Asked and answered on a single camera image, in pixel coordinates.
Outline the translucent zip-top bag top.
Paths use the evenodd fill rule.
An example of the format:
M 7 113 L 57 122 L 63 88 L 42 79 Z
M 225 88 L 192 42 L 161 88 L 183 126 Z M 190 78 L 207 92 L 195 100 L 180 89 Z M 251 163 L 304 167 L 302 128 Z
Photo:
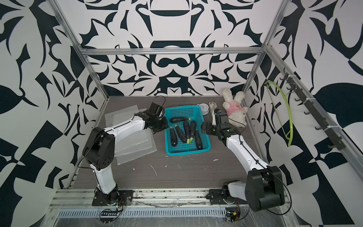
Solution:
M 120 123 L 120 124 L 117 124 L 117 125 L 112 125 L 112 116 L 111 116 L 111 113 L 107 113 L 105 115 L 105 122 L 106 122 L 106 128 L 110 128 L 111 131 L 110 133 L 114 132 L 115 133 L 115 136 L 117 136 L 118 134 L 120 135 L 120 139 L 124 139 L 126 137 L 126 133 L 128 132 L 129 134 L 133 134 L 133 132 L 130 132 L 130 131 L 127 131 L 127 132 L 124 132 L 124 133 L 120 133 L 120 129 L 127 126 L 127 125 L 130 125 L 131 121 L 132 120 L 135 120 L 136 117 L 133 116 L 129 121 L 126 121 L 126 122 L 123 122 L 123 123 Z

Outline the teal plastic basket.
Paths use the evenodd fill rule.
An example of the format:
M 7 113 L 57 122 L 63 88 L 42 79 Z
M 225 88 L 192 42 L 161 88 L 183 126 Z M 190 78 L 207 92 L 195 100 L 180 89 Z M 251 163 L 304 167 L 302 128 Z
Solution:
M 208 135 L 201 133 L 204 123 L 199 106 L 170 107 L 165 109 L 168 127 L 165 130 L 165 149 L 169 156 L 183 156 L 211 150 Z

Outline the dark eggplant four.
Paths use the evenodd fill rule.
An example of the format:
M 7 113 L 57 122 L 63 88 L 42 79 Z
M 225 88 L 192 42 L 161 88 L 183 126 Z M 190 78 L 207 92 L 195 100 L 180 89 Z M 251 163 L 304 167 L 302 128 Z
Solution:
M 191 121 L 189 123 L 187 121 L 184 121 L 183 127 L 184 127 L 184 131 L 185 131 L 185 135 L 187 137 L 187 144 L 190 144 L 193 141 L 193 139 L 195 138 L 196 122 Z

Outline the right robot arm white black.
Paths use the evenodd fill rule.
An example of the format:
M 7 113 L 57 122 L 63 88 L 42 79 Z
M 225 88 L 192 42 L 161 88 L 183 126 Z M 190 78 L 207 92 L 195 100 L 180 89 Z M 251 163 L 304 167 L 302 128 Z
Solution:
M 284 205 L 284 183 L 279 168 L 264 162 L 250 148 L 239 131 L 229 123 L 227 114 L 216 114 L 214 118 L 215 124 L 202 123 L 201 132 L 217 136 L 233 152 L 247 173 L 246 182 L 230 181 L 223 185 L 224 200 L 228 202 L 243 200 L 253 211 Z

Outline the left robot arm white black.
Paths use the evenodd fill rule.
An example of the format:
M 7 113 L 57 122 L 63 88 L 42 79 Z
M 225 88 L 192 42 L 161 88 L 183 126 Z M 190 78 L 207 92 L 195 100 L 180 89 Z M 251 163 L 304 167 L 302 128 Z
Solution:
M 118 191 L 111 168 L 117 142 L 147 128 L 153 133 L 168 128 L 168 121 L 161 106 L 152 104 L 149 109 L 134 114 L 130 120 L 105 129 L 96 127 L 91 131 L 82 156 L 93 170 L 98 192 L 103 196 L 114 200 Z

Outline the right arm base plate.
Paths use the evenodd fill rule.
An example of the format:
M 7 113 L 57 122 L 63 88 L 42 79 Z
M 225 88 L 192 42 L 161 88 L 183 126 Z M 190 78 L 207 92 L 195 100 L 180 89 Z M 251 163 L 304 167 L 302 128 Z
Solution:
M 237 205 L 238 202 L 242 205 L 247 204 L 247 202 L 242 199 L 225 196 L 222 189 L 209 189 L 205 198 L 209 200 L 212 205 Z

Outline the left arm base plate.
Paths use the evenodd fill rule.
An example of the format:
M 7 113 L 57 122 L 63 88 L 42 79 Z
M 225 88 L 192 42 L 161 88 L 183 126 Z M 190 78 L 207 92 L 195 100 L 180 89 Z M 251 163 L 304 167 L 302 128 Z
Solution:
M 95 189 L 92 206 L 123 206 L 130 204 L 133 200 L 133 190 L 113 190 L 104 194 L 98 188 Z

